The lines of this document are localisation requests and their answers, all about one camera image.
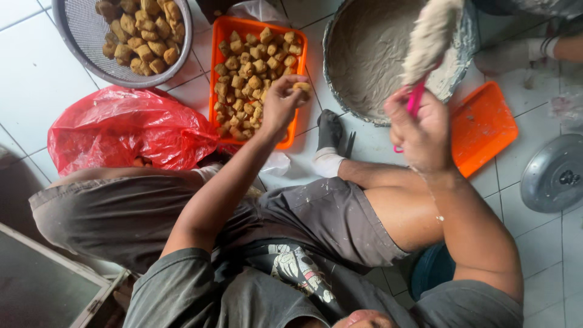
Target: gray colander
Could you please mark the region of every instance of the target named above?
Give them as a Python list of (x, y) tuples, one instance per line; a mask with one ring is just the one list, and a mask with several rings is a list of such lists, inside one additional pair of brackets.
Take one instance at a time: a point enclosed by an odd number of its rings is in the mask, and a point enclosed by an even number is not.
[(148, 88), (172, 78), (184, 65), (192, 44), (192, 17), (187, 0), (174, 0), (184, 20), (186, 35), (178, 61), (162, 74), (140, 76), (130, 67), (119, 66), (115, 59), (103, 55), (104, 36), (110, 32), (105, 19), (95, 12), (97, 0), (52, 0), (57, 29), (69, 50), (89, 71), (115, 85)]

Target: wooden frame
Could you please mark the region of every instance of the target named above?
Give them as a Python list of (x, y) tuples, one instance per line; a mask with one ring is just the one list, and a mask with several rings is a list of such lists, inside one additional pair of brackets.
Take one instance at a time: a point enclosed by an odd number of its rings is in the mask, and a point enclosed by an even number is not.
[(74, 273), (80, 275), (81, 277), (91, 281), (92, 283), (101, 287), (99, 292), (91, 300), (89, 304), (81, 311), (81, 314), (75, 319), (75, 321), (70, 325), (69, 328), (84, 328), (87, 326), (91, 318), (95, 315), (101, 304), (106, 300), (106, 298), (111, 295), (114, 288), (117, 287), (121, 281), (123, 281), (128, 275), (129, 271), (124, 269), (116, 277), (114, 281), (109, 281), (104, 277), (98, 275), (97, 273), (89, 270), (86, 267), (79, 265), (78, 263), (67, 259), (65, 256), (58, 254), (57, 252), (35, 242), (34, 240), (24, 236), (20, 232), (0, 223), (0, 232), (5, 233), (9, 237), (16, 239), (17, 241), (23, 243), (29, 248), (41, 253), (43, 256), (48, 257), (50, 260), (64, 266), (65, 268), (73, 271)]

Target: red plastic bag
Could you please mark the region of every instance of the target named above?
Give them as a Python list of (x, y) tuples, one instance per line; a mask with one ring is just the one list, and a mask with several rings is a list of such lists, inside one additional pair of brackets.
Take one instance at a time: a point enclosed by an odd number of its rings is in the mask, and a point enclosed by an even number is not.
[(219, 136), (206, 117), (155, 88), (110, 86), (67, 108), (48, 130), (61, 177), (85, 168), (123, 168), (136, 156), (155, 168), (190, 170)]

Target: gray shorts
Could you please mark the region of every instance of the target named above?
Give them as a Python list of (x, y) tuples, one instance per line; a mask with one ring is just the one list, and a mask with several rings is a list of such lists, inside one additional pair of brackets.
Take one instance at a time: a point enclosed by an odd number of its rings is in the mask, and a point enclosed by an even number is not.
[[(179, 177), (89, 180), (30, 197), (39, 231), (71, 252), (145, 273), (196, 193)], [(363, 191), (338, 177), (244, 198), (215, 241), (213, 258), (251, 242), (289, 238), (361, 273), (407, 255)]]

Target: pink tongs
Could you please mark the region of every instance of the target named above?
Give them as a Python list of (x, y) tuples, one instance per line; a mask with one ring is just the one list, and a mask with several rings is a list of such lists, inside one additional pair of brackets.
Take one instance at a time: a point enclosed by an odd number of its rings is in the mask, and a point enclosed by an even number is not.
[[(419, 111), (419, 103), (421, 102), (421, 97), (423, 96), (423, 92), (425, 91), (425, 81), (427, 80), (427, 75), (425, 75), (419, 83), (413, 88), (411, 91), (411, 95), (409, 96), (409, 103), (407, 104), (407, 112), (411, 117), (417, 118), (417, 112)], [(393, 146), (393, 150), (396, 153), (402, 153), (403, 150), (399, 149), (400, 147)]]

